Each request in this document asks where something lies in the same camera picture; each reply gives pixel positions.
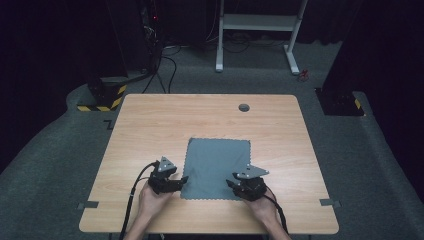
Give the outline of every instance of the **hazard tape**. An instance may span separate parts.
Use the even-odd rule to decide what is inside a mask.
[[[119,104],[122,101],[122,97],[124,95],[125,90],[127,89],[127,85],[120,87],[117,91],[116,96],[110,99],[110,106],[96,106],[96,105],[78,105],[77,108],[81,112],[91,112],[91,111],[101,111],[101,112],[109,112],[115,111]]]

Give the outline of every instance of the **table top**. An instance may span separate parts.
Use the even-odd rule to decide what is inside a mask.
[[[250,110],[242,112],[240,104]],[[183,173],[190,138],[250,140],[251,163],[283,208],[291,234],[334,234],[332,206],[297,102],[291,95],[129,94],[125,97],[80,222],[84,232],[120,232],[140,171],[167,157]],[[137,187],[137,196],[144,184]],[[129,226],[137,213],[134,198]],[[176,192],[150,233],[265,233],[242,201],[185,200]]]

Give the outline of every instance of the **gray cloth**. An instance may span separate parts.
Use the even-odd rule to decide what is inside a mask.
[[[250,141],[191,138],[183,176],[189,176],[181,191],[184,199],[240,200],[226,179],[238,182],[232,173],[250,164]]]

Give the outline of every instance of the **hand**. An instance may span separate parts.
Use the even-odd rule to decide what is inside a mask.
[[[173,192],[156,194],[146,182],[140,191],[138,215],[147,218],[156,217],[172,194]]]
[[[265,195],[275,201],[272,192],[267,189]],[[250,202],[243,199],[243,202],[252,210],[253,215],[258,219],[266,228],[268,233],[273,239],[290,240],[290,236],[284,231],[281,223],[277,218],[277,208],[274,203],[265,197],[261,197],[256,201]]]
[[[172,194],[173,192],[156,194],[146,182],[140,191],[137,217],[124,239],[141,239],[151,220],[159,214]]]
[[[267,189],[265,195],[275,200],[273,194],[269,189]],[[244,203],[246,203],[250,210],[252,210],[253,215],[256,217],[256,219],[258,219],[262,223],[277,220],[277,209],[275,208],[274,203],[272,203],[270,200],[264,197],[259,198],[258,200],[253,202],[250,202],[245,199],[242,200]]]

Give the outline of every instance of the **gray carpet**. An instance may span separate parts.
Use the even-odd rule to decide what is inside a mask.
[[[224,72],[215,73],[214,51],[182,48],[171,93],[292,94],[298,98],[340,231],[313,239],[424,239],[424,208],[384,140],[363,93],[354,93],[366,116],[325,116],[315,96],[340,45],[296,44],[294,53],[307,82],[288,70],[281,45],[224,52]],[[226,44],[236,51],[242,46]],[[165,50],[172,54],[178,48]],[[168,85],[172,62],[159,73]],[[141,93],[147,80],[128,85]],[[87,200],[111,131],[104,120],[115,112],[79,112],[85,86],[68,95],[68,111],[35,136],[0,176],[0,239],[108,239],[108,233],[79,230]],[[161,93],[155,78],[147,93]],[[293,239],[308,239],[294,235]]]

